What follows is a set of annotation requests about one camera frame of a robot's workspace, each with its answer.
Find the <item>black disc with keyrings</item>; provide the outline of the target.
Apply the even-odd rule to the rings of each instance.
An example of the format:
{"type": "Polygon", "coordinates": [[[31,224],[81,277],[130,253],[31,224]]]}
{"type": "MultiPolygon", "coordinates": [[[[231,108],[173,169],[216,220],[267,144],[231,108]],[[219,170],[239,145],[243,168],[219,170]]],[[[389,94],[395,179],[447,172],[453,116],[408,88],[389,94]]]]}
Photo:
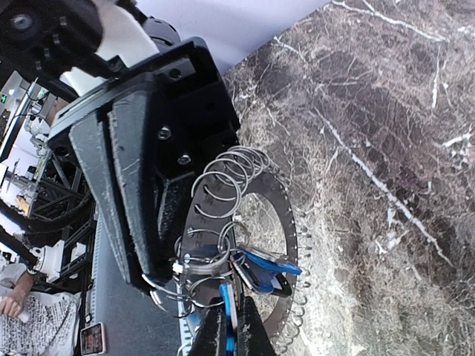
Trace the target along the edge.
{"type": "MultiPolygon", "coordinates": [[[[230,270],[224,254],[239,245],[285,257],[302,269],[293,295],[304,308],[304,323],[309,271],[299,263],[299,240],[306,229],[288,187],[267,154],[242,145],[219,154],[192,180],[189,207],[173,245],[171,285],[148,284],[157,306],[167,299],[177,303],[179,355],[189,355],[207,310],[223,306],[220,277],[230,270]]],[[[253,298],[263,319],[278,301],[246,286],[240,290],[253,298]]]]}

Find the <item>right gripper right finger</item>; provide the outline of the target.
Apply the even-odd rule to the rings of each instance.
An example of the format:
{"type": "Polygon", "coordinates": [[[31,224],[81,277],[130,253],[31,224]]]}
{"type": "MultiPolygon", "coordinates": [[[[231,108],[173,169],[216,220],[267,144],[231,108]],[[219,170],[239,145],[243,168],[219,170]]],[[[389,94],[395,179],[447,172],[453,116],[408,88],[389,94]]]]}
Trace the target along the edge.
{"type": "Polygon", "coordinates": [[[252,297],[244,297],[237,316],[237,356],[276,356],[252,297]]]}

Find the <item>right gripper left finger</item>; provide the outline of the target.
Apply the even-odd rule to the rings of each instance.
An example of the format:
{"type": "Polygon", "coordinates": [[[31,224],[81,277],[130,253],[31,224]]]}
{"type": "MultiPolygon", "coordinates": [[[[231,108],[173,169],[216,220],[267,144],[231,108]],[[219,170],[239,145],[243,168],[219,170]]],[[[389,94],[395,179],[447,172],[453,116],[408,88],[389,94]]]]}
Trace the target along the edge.
{"type": "Polygon", "coordinates": [[[225,356],[226,329],[224,306],[208,309],[191,346],[189,356],[225,356]]]}

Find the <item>blue key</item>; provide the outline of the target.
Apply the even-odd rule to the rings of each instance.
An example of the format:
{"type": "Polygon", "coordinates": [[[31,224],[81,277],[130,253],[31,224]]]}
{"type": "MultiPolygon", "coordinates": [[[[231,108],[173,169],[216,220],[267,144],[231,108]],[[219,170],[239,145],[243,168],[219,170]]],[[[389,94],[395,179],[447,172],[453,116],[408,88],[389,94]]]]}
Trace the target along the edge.
{"type": "Polygon", "coordinates": [[[227,355],[237,355],[238,312],[245,297],[242,286],[256,294],[278,298],[269,316],[261,319],[276,354],[283,354],[303,323],[304,308],[293,295],[302,269],[285,257],[252,246],[239,245],[224,256],[230,270],[220,277],[223,282],[219,292],[226,313],[227,355]]]}

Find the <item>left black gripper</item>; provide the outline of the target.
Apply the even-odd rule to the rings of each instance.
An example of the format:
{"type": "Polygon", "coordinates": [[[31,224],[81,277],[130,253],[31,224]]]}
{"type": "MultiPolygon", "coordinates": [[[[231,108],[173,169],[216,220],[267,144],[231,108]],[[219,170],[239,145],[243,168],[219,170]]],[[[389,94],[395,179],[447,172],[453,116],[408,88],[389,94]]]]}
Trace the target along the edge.
{"type": "Polygon", "coordinates": [[[101,167],[114,177],[137,265],[132,280],[164,286],[192,179],[238,142],[240,122],[222,77],[198,37],[135,65],[88,48],[63,60],[104,82],[58,112],[48,146],[83,171],[101,167]]]}

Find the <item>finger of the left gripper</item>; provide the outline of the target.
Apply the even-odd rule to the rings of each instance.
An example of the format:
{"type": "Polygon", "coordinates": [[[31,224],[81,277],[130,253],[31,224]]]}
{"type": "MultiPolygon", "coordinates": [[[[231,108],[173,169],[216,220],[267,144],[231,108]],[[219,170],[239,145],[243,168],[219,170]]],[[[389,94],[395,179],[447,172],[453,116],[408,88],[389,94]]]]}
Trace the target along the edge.
{"type": "Polygon", "coordinates": [[[134,252],[122,197],[114,172],[106,114],[94,111],[71,126],[68,134],[104,219],[108,240],[124,281],[143,286],[142,269],[134,252]]]}

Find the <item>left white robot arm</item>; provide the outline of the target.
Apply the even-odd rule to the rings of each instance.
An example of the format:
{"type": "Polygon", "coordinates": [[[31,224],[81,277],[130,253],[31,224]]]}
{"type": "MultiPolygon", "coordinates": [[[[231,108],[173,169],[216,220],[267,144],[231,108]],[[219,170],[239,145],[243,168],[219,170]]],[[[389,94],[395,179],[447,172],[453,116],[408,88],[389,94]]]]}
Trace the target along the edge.
{"type": "Polygon", "coordinates": [[[99,44],[67,78],[78,98],[56,115],[49,146],[81,168],[124,281],[171,279],[173,245],[205,166],[238,143],[239,119],[205,41],[98,1],[99,44]]]}

